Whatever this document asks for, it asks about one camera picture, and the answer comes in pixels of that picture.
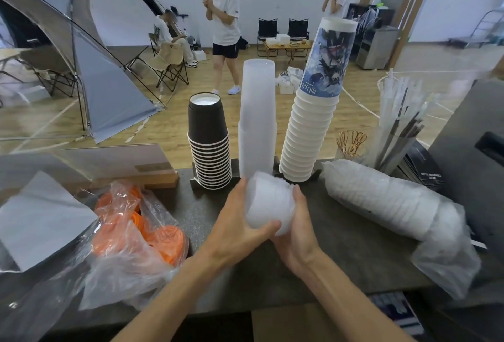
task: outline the black shorts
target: black shorts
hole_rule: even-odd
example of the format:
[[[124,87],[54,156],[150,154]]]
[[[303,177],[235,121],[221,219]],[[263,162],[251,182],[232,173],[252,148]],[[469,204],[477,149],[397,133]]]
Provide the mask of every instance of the black shorts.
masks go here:
[[[214,43],[214,48],[212,49],[212,55],[221,55],[224,58],[236,59],[238,58],[238,42],[231,46],[221,46]]]

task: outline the stack of cups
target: stack of cups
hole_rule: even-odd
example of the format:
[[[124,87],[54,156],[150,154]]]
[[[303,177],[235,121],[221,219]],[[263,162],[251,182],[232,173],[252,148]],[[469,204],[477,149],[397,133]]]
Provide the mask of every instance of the stack of cups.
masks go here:
[[[250,59],[243,63],[238,148],[240,177],[255,172],[273,174],[277,123],[275,114],[275,62]]]
[[[310,178],[339,101],[357,22],[322,18],[296,91],[279,170],[289,181]]]
[[[209,190],[224,188],[231,181],[229,134],[220,96],[203,92],[189,99],[189,132],[196,176]]]

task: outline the white t-shirt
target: white t-shirt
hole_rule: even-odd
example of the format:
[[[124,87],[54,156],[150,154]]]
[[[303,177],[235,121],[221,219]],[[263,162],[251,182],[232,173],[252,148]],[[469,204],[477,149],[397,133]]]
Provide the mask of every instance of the white t-shirt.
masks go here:
[[[168,25],[159,15],[154,18],[154,31],[154,36],[159,38],[159,42],[171,42],[173,40]]]
[[[331,14],[331,4],[333,3],[333,1],[330,0],[329,3],[327,4],[327,7],[326,7],[326,11],[328,12],[327,16],[328,17],[343,18],[343,13],[345,11],[346,2],[347,2],[347,0],[336,0],[336,4],[340,4],[341,7],[336,13]]]
[[[224,13],[235,17],[231,25],[225,25],[219,17],[213,14],[214,43],[221,46],[235,45],[240,39],[241,32],[238,27],[240,18],[240,0],[213,0],[214,6]]]

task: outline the sneaker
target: sneaker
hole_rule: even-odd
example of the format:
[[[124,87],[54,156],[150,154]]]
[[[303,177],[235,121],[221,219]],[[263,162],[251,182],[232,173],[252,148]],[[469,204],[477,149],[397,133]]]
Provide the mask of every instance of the sneaker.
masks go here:
[[[241,91],[241,87],[240,86],[233,86],[233,88],[231,88],[227,93],[229,95],[236,95],[240,91]]]

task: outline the gray tent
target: gray tent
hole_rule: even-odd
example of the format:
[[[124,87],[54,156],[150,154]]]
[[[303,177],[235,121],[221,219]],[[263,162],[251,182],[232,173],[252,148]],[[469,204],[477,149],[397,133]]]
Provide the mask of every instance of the gray tent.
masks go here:
[[[77,76],[97,143],[159,111],[106,50],[89,0],[4,1],[41,28]]]

